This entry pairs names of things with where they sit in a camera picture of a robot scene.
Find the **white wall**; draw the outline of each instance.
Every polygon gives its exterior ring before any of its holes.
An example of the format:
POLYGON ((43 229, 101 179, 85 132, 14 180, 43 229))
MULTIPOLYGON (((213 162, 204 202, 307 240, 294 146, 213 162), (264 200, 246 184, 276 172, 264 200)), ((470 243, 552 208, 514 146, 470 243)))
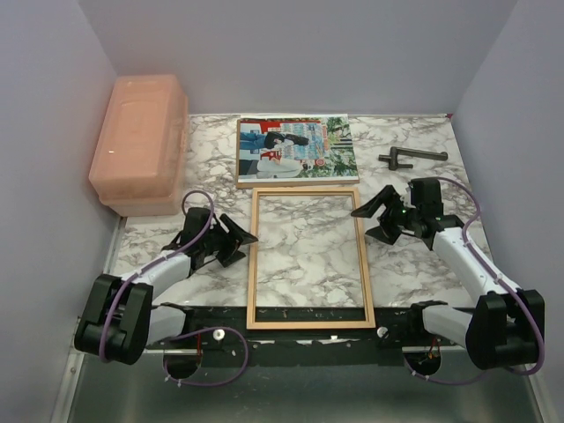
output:
POLYGON ((564 2, 520 0, 454 129, 496 263, 546 301, 545 378, 564 418, 564 2))
POLYGON ((118 74, 193 113, 448 113, 516 0, 78 0, 118 74))
POLYGON ((115 72, 74 0, 0 12, 0 421, 48 421, 115 217, 87 173, 115 72))

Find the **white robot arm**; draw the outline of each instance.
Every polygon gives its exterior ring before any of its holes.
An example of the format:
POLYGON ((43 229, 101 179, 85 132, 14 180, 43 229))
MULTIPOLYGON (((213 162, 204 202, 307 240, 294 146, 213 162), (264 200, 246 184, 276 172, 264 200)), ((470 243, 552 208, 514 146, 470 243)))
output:
POLYGON ((415 304, 416 326, 461 345, 481 369, 536 362, 544 336, 542 296, 505 276, 464 232, 458 216, 444 215, 439 179, 413 179, 408 187, 408 195, 401 197, 387 185, 352 216, 371 218, 385 206, 380 225, 367 235, 390 245, 401 234, 421 239, 456 274, 475 304, 472 314, 441 301, 415 304))

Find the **translucent storage box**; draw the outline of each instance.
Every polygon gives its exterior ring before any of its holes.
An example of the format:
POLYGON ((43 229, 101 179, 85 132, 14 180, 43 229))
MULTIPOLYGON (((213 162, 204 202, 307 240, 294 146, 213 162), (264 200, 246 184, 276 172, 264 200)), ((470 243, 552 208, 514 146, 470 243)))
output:
POLYGON ((103 204, 121 216, 180 211, 187 114, 174 75, 117 79, 90 170, 103 204))

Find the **magazine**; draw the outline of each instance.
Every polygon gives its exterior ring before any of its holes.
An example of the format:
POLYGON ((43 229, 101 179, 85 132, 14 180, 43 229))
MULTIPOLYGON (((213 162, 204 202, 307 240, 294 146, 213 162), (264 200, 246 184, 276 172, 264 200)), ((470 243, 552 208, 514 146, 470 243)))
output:
POLYGON ((237 188, 357 183, 347 115, 244 116, 237 188))

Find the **purple cable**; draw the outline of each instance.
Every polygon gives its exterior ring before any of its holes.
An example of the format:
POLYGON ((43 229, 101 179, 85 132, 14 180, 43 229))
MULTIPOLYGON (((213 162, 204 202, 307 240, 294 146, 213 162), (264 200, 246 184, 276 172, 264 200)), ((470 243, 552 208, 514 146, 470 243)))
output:
POLYGON ((171 380, 178 382, 182 385, 212 388, 212 387, 215 387, 215 386, 227 385, 228 383, 234 381, 239 376, 241 376, 243 374, 243 372, 245 371, 245 368, 247 368, 247 363, 249 362, 249 347, 247 346, 247 341, 246 341, 245 337, 239 331, 237 331, 233 328, 227 328, 227 327, 224 327, 224 326, 217 326, 217 327, 214 327, 214 328, 204 328, 204 329, 200 329, 200 330, 195 330, 195 331, 190 332, 190 333, 186 333, 184 335, 180 335, 179 337, 170 338, 169 341, 177 341, 179 339, 190 338, 190 337, 194 337, 195 335, 199 335, 200 333, 211 332, 212 330, 218 330, 218 329, 227 330, 227 331, 234 333, 235 335, 237 335, 239 337, 239 339, 243 343, 243 348, 245 349, 245 359, 243 360, 243 363, 241 364, 239 371, 235 375, 233 375, 229 379, 225 379, 225 381, 221 381, 221 382, 206 383, 206 382, 183 381, 182 379, 174 379, 174 377, 172 377, 168 373, 167 362, 165 361, 163 363, 162 367, 165 370, 165 373, 167 374, 167 378, 170 378, 171 380))
POLYGON ((122 298, 123 293, 125 292, 128 285, 131 282, 135 281, 135 279, 139 278, 139 276, 141 276, 144 272, 149 271, 150 269, 152 269, 156 265, 161 264, 162 262, 168 260, 169 258, 174 257, 178 254, 181 254, 182 252, 189 249, 192 245, 194 245, 194 243, 196 243, 200 238, 202 238, 202 236, 204 236, 206 231, 212 225, 213 213, 214 213, 213 200, 207 192, 202 191, 201 189, 193 189, 192 191, 188 192, 184 196, 184 198, 182 199, 182 212, 184 213, 184 215, 186 215, 187 212, 184 210, 184 203, 186 203, 186 199, 189 196, 191 196, 192 194, 202 194, 202 195, 204 195, 204 197, 207 198, 207 200, 210 202, 210 216, 208 217, 207 221, 205 222, 205 225, 202 228, 202 230, 193 239, 191 239, 186 245, 184 245, 183 247, 173 251, 172 253, 170 253, 167 256, 162 256, 161 258, 159 258, 159 259, 157 259, 153 262, 148 263, 145 267, 141 268, 141 271, 139 273, 134 273, 133 275, 131 275, 127 279, 125 279, 122 286, 120 286, 120 289, 118 289, 117 293, 115 293, 114 300, 112 301, 112 304, 109 307, 108 314, 106 316, 106 321, 104 322, 104 327, 102 329, 102 334, 101 334, 101 337, 100 337, 100 346, 98 347, 98 356, 100 357, 100 360, 102 360, 102 362, 104 362, 104 363, 109 362, 108 358, 106 357, 106 342, 108 341, 109 326, 112 323, 112 317, 114 316, 115 310, 117 309, 117 306, 120 302, 120 299, 122 298))
POLYGON ((404 363, 407 366, 407 368, 409 368, 410 372, 412 372, 413 376, 421 379, 422 381, 436 383, 437 385, 448 385, 448 386, 471 385, 477 381, 480 381, 485 375, 487 375, 487 372, 482 372, 482 373, 478 373, 477 375, 475 375, 470 379, 466 379, 465 381, 453 381, 453 382, 443 381, 442 379, 434 379, 433 377, 429 377, 422 375, 421 373, 417 373, 415 370, 413 370, 413 367, 409 364, 409 362, 406 359, 404 359, 404 363))
POLYGON ((535 373, 537 373, 540 370, 540 368, 543 367, 543 364, 545 363, 545 341, 543 340, 543 336, 540 333, 540 329, 538 328, 538 325, 535 322, 534 317, 532 316, 529 309, 527 309, 527 306, 525 305, 523 300, 521 300, 521 298, 519 298, 517 293, 515 291, 513 291, 513 289, 511 289, 511 287, 508 284, 506 284, 502 279, 498 278, 498 275, 495 273, 494 269, 492 269, 490 267, 490 265, 482 258, 482 256, 478 253, 478 251, 472 246, 472 244, 468 242, 468 227, 474 221, 476 221, 476 219, 479 218, 479 216, 482 212, 481 208, 479 206, 478 200, 470 192, 470 190, 467 189, 462 183, 454 181, 454 180, 449 179, 449 178, 444 178, 442 176, 438 176, 437 179, 440 180, 440 181, 445 181, 445 182, 448 182, 448 183, 452 183, 453 185, 456 185, 459 189, 461 189, 462 191, 464 191, 466 193, 466 195, 474 203, 474 207, 476 207, 476 212, 471 216, 471 218, 466 222, 466 224, 462 228, 462 238, 464 240, 464 243, 466 244, 466 246, 468 247, 468 249, 472 253, 472 255, 476 258, 476 260, 478 260, 478 262, 489 273, 489 275, 495 280, 495 282, 498 283, 503 289, 505 289, 508 292, 508 294, 511 295, 511 297, 515 300, 515 302, 517 303, 517 305, 519 306, 521 311, 523 311, 523 314, 527 318, 527 321, 531 325, 532 331, 534 332, 535 338, 537 339, 538 360, 537 360, 537 363, 535 364, 535 366, 530 368, 529 370, 525 370, 523 372, 520 371, 520 370, 515 370, 511 367, 508 367, 508 371, 511 372, 511 373, 514 373, 516 375, 521 375, 521 376, 534 375, 535 373))

